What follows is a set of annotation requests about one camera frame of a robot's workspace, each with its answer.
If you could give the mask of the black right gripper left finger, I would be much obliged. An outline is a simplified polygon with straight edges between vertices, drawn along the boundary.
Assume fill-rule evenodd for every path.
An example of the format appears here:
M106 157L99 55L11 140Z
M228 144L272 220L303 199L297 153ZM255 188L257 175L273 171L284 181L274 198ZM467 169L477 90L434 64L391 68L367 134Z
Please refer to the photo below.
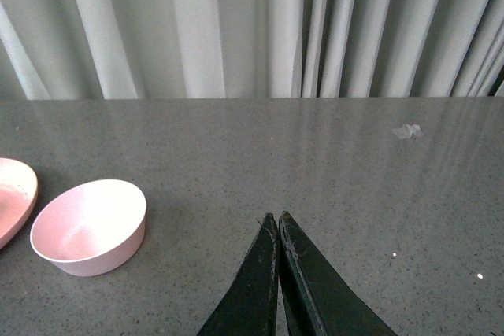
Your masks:
M280 236L265 214L226 294L199 335L274 335L280 266Z

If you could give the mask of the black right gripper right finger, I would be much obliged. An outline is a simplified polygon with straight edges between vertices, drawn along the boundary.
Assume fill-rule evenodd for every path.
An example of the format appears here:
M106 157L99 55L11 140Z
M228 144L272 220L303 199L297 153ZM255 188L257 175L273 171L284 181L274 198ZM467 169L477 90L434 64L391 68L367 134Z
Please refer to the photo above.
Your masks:
M393 335L289 212L279 219L280 282L290 335Z

